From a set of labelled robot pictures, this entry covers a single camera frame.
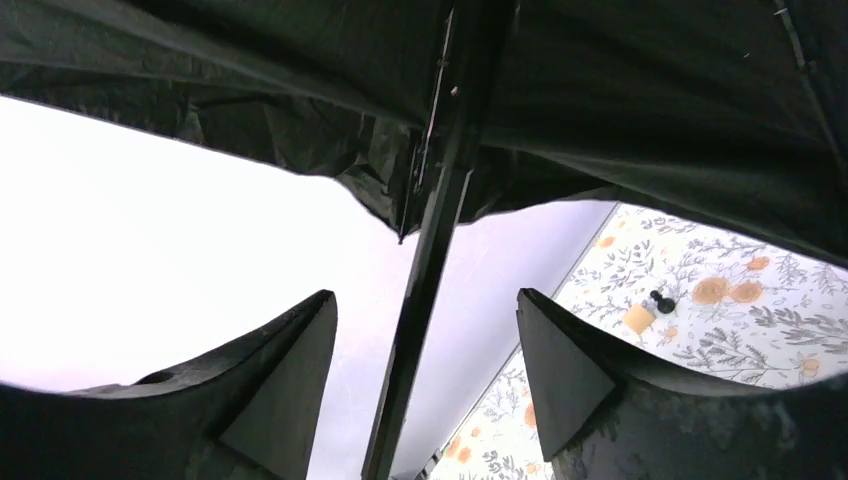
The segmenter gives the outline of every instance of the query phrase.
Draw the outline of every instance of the gray leaf pattern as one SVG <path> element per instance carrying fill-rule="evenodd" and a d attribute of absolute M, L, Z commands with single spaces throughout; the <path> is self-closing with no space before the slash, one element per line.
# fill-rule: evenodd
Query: gray leaf pattern
<path fill-rule="evenodd" d="M 659 314 L 659 290 L 677 308 Z M 754 239 L 619 205 L 557 302 L 677 364 L 732 381 L 790 388 L 848 369 L 848 272 Z M 634 305 L 657 318 L 636 334 Z M 435 480 L 553 480 L 542 461 L 519 352 L 445 447 Z M 645 478 L 638 458 L 619 465 Z"/>

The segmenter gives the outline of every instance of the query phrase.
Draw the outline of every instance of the wrinkled fabric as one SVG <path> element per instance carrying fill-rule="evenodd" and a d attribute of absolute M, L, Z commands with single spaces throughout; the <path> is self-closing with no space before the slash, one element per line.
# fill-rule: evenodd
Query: wrinkled fabric
<path fill-rule="evenodd" d="M 619 200 L 848 266 L 848 5 L 781 5 L 522 1 L 461 221 Z M 439 8 L 11 0 L 0 93 L 334 177 L 405 236 Z"/>

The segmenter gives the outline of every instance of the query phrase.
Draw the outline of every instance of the wall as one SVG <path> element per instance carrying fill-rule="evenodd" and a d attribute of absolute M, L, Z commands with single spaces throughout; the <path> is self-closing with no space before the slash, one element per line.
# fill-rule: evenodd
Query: wall
<path fill-rule="evenodd" d="M 659 289 L 678 305 L 636 335 L 622 324 Z M 740 235 L 619 206 L 557 302 L 669 361 L 789 388 L 848 370 L 848 272 Z M 438 480 L 548 480 L 521 352 L 451 439 Z"/>

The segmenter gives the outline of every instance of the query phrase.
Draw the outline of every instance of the wooden block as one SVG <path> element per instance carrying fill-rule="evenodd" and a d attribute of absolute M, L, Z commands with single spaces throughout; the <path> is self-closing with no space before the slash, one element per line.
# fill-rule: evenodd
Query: wooden block
<path fill-rule="evenodd" d="M 636 304 L 630 307 L 630 310 L 624 314 L 622 321 L 631 330 L 641 335 L 656 319 L 657 317 L 653 313 L 645 310 L 642 305 Z"/>

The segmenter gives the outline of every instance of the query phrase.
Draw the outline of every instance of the orange flower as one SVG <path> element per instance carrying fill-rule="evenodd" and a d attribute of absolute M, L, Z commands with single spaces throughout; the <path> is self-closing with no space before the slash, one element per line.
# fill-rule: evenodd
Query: orange flower
<path fill-rule="evenodd" d="M 807 378 L 813 378 L 819 374 L 821 363 L 815 358 L 808 358 L 801 363 L 801 375 Z"/>
<path fill-rule="evenodd" d="M 471 449 L 468 447 L 463 448 L 459 451 L 459 455 L 456 457 L 456 461 L 459 463 L 468 463 L 468 460 L 471 458 Z"/>
<path fill-rule="evenodd" d="M 692 292 L 692 300 L 699 305 L 714 305 L 727 295 L 729 288 L 730 282 L 726 278 L 705 278 L 698 285 L 695 285 L 695 291 Z"/>
<path fill-rule="evenodd" d="M 736 303 L 752 303 L 763 295 L 763 286 L 757 282 L 744 282 L 730 290 L 730 298 Z"/>
<path fill-rule="evenodd" d="M 768 267 L 769 261 L 770 260 L 768 257 L 757 257 L 748 262 L 748 270 L 762 270 Z"/>
<path fill-rule="evenodd" d="M 604 237 L 595 244 L 600 248 L 609 248 L 615 243 L 615 237 Z"/>
<path fill-rule="evenodd" d="M 536 409 L 533 407 L 533 403 L 527 405 L 527 410 L 524 411 L 524 423 L 529 427 L 536 426 Z"/>
<path fill-rule="evenodd" d="M 459 450 L 459 436 L 454 437 L 447 451 L 445 451 L 445 456 L 452 457 L 456 455 L 457 450 Z"/>

